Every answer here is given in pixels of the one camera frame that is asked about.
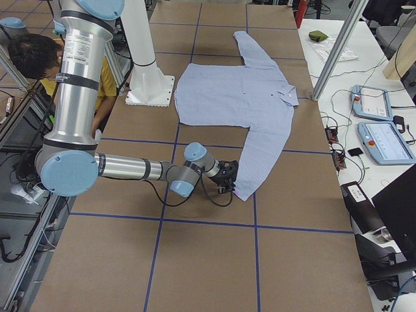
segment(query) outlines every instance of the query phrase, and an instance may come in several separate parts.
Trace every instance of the folded fabric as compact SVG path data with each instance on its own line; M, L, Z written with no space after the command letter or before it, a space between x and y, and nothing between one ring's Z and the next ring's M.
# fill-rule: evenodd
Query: folded fabric
M246 201L280 156L299 103L295 87L259 44L245 31L234 37L245 65L189 64L178 81L175 105L183 124L250 128L235 188Z

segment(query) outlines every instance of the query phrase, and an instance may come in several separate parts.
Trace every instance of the robotic arm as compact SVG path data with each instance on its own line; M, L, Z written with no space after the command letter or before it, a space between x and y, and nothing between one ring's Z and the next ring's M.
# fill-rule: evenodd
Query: robotic arm
M233 191L238 162L218 161L196 142L186 147L187 161L182 167L96 153L91 129L101 62L124 0L60 0L60 4L66 41L62 69L56 77L59 99L53 130L44 137L36 158L44 186L60 196L76 196L99 176L147 179L166 181L172 191L188 197L204 173L218 185L219 193Z

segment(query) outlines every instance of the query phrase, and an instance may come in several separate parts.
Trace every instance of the tablet device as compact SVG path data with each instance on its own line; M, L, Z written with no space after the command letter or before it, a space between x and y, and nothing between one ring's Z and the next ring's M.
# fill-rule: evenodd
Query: tablet device
M415 156L393 122L360 122L358 133L376 163L416 163Z
M356 84L351 93L352 109L358 117L372 120L393 120L387 90Z

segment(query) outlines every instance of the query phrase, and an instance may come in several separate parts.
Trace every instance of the white desk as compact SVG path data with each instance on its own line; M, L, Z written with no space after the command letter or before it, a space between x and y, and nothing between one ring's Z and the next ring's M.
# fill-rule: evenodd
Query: white desk
M309 40L308 34L311 31L320 30L328 35L337 34L343 25L343 21L331 21L331 20L317 20L317 19L304 19L302 26L299 29L299 36L304 49L305 57L308 63L308 69L311 76L318 77L324 67L324 62L313 50L311 45L307 42ZM375 67L380 61L385 60L384 54L377 44L377 41L373 37L369 28L364 22L359 22L347 43L347 46L351 48L354 53L358 56L358 59L338 62L332 75L339 75L343 72L352 71L365 71ZM345 89L351 90L353 85L367 85L375 86L378 88L384 88L387 90L400 90L403 89L403 85L400 81L388 80L383 75L383 69L387 65L385 60L381 66L366 73L346 73L340 77L332 77L326 85L324 92L322 93L318 104L321 112L325 112L328 116L335 118L339 125L347 125L348 120L334 113L331 104L331 97L336 91ZM317 78L311 77L313 85L315 85ZM399 92L390 92L389 97L392 106L413 106L413 102L409 97L408 93L403 90ZM369 198L372 198L380 190L382 190L388 183L392 182L401 173L406 171L410 166L379 166L369 156L363 146L361 139L357 131L357 123L365 121L362 118L356 118L354 113L351 112L350 104L350 93L349 92L338 92L333 97L333 107L335 111L350 116L352 125L350 127L339 128L338 139L339 142L344 146L345 150L351 148L360 147L364 151L364 155L361 159L366 167L365 178L360 184ZM394 115L404 117L405 124L409 124L410 132L416 135L416 109L395 109L393 110ZM327 118L323 120L324 125L327 124ZM328 120L328 125L335 125L331 120ZM403 134L405 140L411 140L408 132ZM416 153L416 145L411 146L410 149L413 153ZM360 177L360 171L356 165L351 163L348 159L346 160L347 169L341 170L339 173L339 184L345 184L351 181L358 181ZM391 302L379 301L371 288L369 288L371 300L374 311L381 311L384 305L390 305ZM414 312L416 311L416 294L402 295L395 307L395 312Z

